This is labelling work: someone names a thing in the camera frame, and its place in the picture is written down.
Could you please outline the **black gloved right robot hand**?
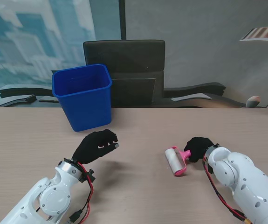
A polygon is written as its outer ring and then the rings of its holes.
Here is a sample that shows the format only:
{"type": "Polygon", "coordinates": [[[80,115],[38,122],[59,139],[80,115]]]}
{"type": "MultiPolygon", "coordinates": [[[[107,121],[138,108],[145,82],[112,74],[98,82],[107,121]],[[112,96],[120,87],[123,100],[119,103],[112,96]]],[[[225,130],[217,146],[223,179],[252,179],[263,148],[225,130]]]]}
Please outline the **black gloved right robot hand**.
{"type": "Polygon", "coordinates": [[[199,159],[202,159],[209,147],[216,146],[209,138],[205,137],[193,137],[189,140],[184,148],[184,151],[190,151],[189,157],[190,163],[196,163],[199,159]]]}

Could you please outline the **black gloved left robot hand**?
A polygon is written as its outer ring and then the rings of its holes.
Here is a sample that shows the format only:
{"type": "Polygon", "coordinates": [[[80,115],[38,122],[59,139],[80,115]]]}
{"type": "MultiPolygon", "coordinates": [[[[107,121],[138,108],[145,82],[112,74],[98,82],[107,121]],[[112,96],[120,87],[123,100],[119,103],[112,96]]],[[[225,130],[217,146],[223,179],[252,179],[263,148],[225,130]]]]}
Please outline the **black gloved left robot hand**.
{"type": "Polygon", "coordinates": [[[118,146],[117,135],[111,130],[92,132],[82,140],[72,160],[80,164],[89,164],[112,152],[118,146]]]}

